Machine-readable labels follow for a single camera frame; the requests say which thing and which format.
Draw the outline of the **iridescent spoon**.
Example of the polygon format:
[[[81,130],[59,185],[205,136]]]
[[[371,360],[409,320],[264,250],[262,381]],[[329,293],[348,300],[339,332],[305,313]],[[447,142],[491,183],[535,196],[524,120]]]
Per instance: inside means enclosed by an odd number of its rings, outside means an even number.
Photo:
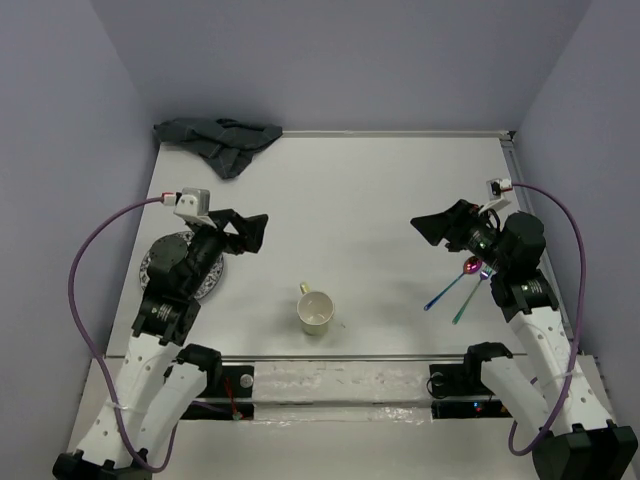
[[[429,311],[451,288],[453,288],[464,276],[477,273],[483,265],[483,261],[476,256],[471,256],[465,260],[461,272],[433,299],[423,307],[424,311]]]

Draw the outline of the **iridescent fork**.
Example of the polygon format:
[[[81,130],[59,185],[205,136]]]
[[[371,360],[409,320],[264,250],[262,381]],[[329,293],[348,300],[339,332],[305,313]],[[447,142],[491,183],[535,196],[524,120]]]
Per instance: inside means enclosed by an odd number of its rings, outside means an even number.
[[[463,317],[467,307],[469,306],[469,304],[472,301],[473,297],[475,296],[476,292],[491,277],[492,273],[493,273],[493,270],[491,268],[489,268],[489,267],[483,268],[480,271],[478,281],[476,282],[476,284],[474,285],[473,289],[468,294],[468,296],[466,297],[465,301],[463,302],[463,304],[459,308],[458,312],[456,313],[456,315],[452,319],[452,324],[453,325],[457,325],[459,323],[460,319]]]

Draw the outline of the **dark checked cloth napkin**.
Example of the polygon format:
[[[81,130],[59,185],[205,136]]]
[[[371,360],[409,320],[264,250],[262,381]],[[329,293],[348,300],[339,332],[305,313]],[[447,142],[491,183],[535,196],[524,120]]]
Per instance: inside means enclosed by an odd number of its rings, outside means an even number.
[[[222,118],[175,118],[153,126],[160,143],[199,156],[222,180],[237,178],[254,156],[280,139],[281,126]]]

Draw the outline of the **pale green mug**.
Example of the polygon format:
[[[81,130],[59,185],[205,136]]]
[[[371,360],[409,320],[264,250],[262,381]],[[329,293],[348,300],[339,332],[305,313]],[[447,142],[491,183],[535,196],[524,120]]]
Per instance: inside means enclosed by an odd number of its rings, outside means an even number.
[[[333,300],[324,292],[313,290],[306,282],[299,285],[301,297],[296,311],[303,331],[310,336],[323,336],[335,314]]]

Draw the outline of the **blue floral plate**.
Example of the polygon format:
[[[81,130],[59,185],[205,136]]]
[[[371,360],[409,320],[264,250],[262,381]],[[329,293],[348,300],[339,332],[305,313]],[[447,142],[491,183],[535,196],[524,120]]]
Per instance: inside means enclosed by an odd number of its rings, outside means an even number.
[[[139,282],[142,290],[146,289],[150,281],[150,277],[148,275],[148,268],[149,268],[149,265],[151,264],[152,256],[158,252],[156,243],[164,244],[164,243],[167,243],[168,241],[180,239],[183,243],[189,246],[193,236],[194,236],[194,233],[188,230],[174,232],[174,233],[159,237],[151,245],[151,247],[145,253],[139,267]],[[196,300],[201,301],[213,292],[213,290],[216,288],[216,286],[219,284],[219,282],[223,277],[224,266],[225,266],[224,258],[223,256],[220,256],[216,260],[215,264],[211,267],[209,273],[207,274],[202,284],[196,291],[194,295],[194,298]]]

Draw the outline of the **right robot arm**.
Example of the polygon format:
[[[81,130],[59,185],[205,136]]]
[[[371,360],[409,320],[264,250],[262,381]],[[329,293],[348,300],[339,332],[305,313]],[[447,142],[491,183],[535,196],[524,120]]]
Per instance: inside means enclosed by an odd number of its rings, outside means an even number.
[[[460,368],[470,391],[495,394],[515,425],[535,437],[513,455],[531,455],[541,479],[620,479],[638,449],[629,426],[615,423],[578,365],[557,298],[538,265],[546,248],[544,225],[516,212],[502,226],[496,215],[460,200],[442,213],[414,217],[411,225],[431,245],[467,250],[489,266],[491,293],[535,373],[529,380],[502,344],[469,347]]]

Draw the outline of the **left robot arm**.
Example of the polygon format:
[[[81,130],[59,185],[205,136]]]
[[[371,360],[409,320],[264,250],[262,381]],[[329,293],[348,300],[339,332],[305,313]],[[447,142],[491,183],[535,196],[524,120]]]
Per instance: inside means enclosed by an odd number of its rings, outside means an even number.
[[[167,235],[149,250],[149,281],[108,397],[72,453],[58,456],[57,479],[149,479],[161,447],[171,449],[177,424],[199,394],[221,383],[218,351],[186,339],[200,310],[196,293],[223,254],[257,253],[268,217],[232,209],[185,218],[193,235]]]

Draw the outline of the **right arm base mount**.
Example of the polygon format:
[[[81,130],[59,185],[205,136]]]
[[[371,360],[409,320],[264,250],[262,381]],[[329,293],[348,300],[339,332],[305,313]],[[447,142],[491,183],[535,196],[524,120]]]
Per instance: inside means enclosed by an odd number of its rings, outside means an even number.
[[[426,389],[435,420],[510,418],[501,400],[483,384],[468,380],[462,364],[432,364]]]

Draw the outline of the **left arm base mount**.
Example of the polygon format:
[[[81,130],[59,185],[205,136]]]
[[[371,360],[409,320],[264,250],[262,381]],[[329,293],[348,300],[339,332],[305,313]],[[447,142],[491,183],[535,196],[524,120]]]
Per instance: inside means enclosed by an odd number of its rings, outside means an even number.
[[[165,384],[169,383],[177,367],[194,367],[197,375],[204,375],[204,387],[182,414],[182,420],[231,421],[253,418],[253,366],[225,365],[219,359],[176,361],[164,374]]]

